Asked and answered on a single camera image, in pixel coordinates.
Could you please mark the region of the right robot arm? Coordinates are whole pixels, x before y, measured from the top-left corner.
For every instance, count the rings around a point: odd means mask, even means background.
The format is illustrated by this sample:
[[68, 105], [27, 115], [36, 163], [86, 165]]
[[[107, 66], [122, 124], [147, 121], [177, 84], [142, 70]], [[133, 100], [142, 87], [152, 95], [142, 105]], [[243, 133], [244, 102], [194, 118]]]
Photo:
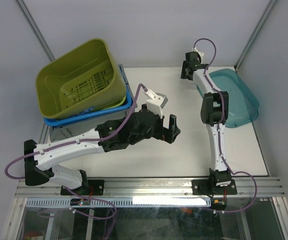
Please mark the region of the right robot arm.
[[211, 79], [208, 67], [203, 63], [204, 53], [194, 49], [185, 54], [181, 79], [193, 81], [203, 93], [200, 117], [205, 124], [209, 142], [211, 163], [207, 180], [196, 183], [194, 187], [209, 197], [225, 193], [225, 187], [232, 182], [232, 171], [228, 167], [224, 133], [229, 113], [229, 94], [221, 91]]

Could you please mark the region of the olive slotted basket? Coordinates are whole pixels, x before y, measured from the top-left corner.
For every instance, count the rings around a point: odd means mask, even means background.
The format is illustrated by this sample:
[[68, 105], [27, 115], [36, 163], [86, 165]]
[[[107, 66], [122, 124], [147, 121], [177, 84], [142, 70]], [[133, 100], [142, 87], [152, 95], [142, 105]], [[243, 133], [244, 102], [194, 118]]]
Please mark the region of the olive slotted basket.
[[43, 67], [35, 79], [41, 115], [62, 120], [116, 106], [127, 87], [107, 43], [93, 38]]

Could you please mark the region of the teal translucent container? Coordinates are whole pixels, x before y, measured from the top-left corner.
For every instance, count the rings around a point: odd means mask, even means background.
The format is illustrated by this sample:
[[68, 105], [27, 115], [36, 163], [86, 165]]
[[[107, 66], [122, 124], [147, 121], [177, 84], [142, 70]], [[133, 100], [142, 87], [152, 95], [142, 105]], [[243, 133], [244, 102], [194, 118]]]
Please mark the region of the teal translucent container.
[[237, 128], [258, 118], [259, 101], [234, 70], [216, 70], [208, 78], [218, 90], [228, 93], [227, 128]]

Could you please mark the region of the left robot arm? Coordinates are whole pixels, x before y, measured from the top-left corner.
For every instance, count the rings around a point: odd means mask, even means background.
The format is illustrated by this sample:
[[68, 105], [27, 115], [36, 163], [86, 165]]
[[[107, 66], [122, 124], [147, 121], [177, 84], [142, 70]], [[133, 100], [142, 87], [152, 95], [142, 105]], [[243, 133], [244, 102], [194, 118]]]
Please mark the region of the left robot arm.
[[94, 186], [89, 184], [87, 173], [61, 163], [86, 155], [124, 150], [150, 138], [172, 144], [180, 132], [175, 115], [169, 116], [169, 125], [164, 127], [163, 116], [144, 108], [130, 117], [108, 120], [68, 139], [49, 144], [27, 140], [24, 142], [24, 181], [30, 187], [54, 183], [62, 186], [67, 195], [88, 195]]

